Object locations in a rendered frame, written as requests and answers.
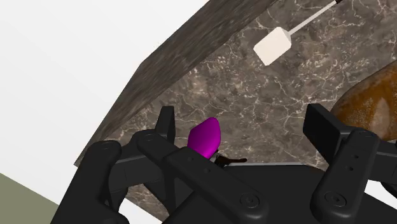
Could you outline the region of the white spatula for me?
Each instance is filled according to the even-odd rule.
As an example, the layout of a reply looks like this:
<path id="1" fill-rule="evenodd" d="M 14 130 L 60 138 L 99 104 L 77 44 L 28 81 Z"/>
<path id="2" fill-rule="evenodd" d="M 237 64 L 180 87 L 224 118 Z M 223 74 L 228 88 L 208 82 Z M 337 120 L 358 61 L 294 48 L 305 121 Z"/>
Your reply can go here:
<path id="1" fill-rule="evenodd" d="M 282 27 L 276 27 L 254 45 L 253 50 L 265 66 L 271 65 L 276 59 L 287 52 L 292 46 L 292 35 L 299 31 L 302 27 L 312 22 L 332 6 L 342 2 L 343 0 L 333 0 L 319 11 L 315 12 L 309 18 L 287 31 Z"/>

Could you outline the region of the magenta spray bottle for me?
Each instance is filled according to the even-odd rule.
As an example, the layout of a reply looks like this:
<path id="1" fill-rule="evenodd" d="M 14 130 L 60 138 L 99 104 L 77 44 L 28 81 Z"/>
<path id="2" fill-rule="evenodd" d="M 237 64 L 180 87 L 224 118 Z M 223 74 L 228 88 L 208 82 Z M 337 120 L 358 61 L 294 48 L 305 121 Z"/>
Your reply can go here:
<path id="1" fill-rule="evenodd" d="M 187 147 L 220 167 L 247 162 L 246 158 L 231 159 L 219 154 L 220 143 L 221 129 L 219 121 L 215 117 L 210 117 L 192 128 L 188 135 Z"/>

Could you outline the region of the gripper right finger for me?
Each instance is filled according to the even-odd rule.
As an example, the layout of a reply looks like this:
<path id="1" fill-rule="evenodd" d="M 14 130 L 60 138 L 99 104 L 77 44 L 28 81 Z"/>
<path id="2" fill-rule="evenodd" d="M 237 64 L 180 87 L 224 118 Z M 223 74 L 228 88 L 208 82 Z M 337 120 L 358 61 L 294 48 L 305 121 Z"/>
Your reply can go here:
<path id="1" fill-rule="evenodd" d="M 310 200 L 320 224 L 397 224 L 397 209 L 365 193 L 378 181 L 397 199 L 397 143 L 343 124 L 320 104 L 308 104 L 303 133 L 328 163 Z"/>

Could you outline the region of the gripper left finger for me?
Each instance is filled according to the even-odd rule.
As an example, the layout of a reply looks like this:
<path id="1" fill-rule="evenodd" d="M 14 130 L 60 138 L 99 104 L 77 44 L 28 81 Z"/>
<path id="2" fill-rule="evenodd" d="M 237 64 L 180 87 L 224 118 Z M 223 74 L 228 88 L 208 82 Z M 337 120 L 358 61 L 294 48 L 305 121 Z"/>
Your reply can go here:
<path id="1" fill-rule="evenodd" d="M 167 208 L 163 224 L 266 224 L 268 200 L 175 140 L 172 106 L 154 129 L 125 146 L 99 141 L 86 151 L 50 224 L 130 224 L 119 210 L 131 186 L 145 184 Z"/>

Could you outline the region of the brown bread loaf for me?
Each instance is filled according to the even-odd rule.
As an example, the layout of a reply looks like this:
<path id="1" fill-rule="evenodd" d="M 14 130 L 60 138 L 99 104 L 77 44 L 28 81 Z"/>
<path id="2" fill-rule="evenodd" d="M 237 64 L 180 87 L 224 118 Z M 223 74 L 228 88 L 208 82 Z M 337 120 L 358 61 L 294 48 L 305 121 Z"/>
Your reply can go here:
<path id="1" fill-rule="evenodd" d="M 351 87 L 331 113 L 342 123 L 369 130 L 384 141 L 397 139 L 397 60 Z"/>

